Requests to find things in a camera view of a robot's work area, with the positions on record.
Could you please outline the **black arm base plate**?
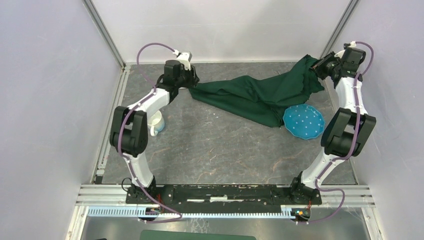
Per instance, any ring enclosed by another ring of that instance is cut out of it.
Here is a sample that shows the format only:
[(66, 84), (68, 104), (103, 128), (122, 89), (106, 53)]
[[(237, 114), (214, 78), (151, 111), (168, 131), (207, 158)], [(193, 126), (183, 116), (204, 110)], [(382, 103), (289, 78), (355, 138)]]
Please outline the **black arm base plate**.
[(322, 204), (317, 189), (303, 185), (276, 184), (165, 184), (142, 189), (131, 184), (126, 204), (165, 205), (163, 213), (181, 214), (271, 214), (281, 206)]

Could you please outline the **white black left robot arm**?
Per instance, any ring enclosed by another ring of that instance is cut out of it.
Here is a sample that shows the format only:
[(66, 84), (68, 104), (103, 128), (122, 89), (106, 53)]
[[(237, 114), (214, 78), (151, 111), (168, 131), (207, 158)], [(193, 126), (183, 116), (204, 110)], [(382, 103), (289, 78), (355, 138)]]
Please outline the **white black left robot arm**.
[(182, 60), (167, 60), (163, 74), (145, 97), (129, 106), (114, 109), (109, 143), (124, 159), (130, 172), (131, 185), (127, 196), (131, 201), (151, 204), (157, 198), (156, 180), (146, 158), (149, 118), (169, 105), (180, 88), (194, 88), (199, 81), (195, 66)]

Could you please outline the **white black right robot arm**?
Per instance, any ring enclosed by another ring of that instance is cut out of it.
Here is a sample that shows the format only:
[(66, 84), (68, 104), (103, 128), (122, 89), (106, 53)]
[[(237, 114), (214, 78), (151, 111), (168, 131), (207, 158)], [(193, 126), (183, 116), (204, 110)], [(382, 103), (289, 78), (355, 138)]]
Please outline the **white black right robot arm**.
[(367, 53), (356, 45), (356, 42), (346, 43), (343, 50), (329, 53), (310, 68), (322, 80), (331, 78), (339, 109), (323, 131), (320, 153), (290, 185), (288, 196), (295, 204), (319, 204), (319, 188), (324, 179), (338, 165), (359, 155), (377, 123), (362, 99), (363, 74), (359, 67)]

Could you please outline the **dark green cloth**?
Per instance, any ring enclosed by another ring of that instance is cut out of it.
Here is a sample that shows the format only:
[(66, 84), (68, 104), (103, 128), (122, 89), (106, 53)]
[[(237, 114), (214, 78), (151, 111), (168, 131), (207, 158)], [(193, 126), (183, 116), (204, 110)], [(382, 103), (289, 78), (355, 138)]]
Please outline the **dark green cloth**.
[(306, 103), (323, 91), (312, 66), (318, 60), (305, 55), (285, 73), (265, 79), (242, 75), (230, 80), (199, 83), (189, 89), (194, 100), (223, 111), (277, 128), (284, 125), (285, 110)]

